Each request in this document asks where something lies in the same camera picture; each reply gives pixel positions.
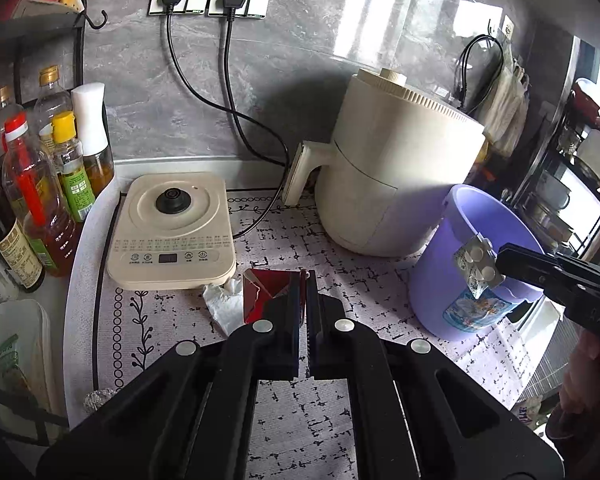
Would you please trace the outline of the person's right hand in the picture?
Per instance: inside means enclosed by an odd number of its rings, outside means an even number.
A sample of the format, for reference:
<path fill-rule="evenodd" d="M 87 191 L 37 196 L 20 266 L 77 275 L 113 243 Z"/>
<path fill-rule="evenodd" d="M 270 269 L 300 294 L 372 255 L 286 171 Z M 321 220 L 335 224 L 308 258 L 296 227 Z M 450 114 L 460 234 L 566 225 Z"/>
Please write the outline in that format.
<path fill-rule="evenodd" d="M 588 330 L 581 330 L 571 352 L 559 403 L 566 414 L 581 414 L 600 404 L 600 338 Z"/>

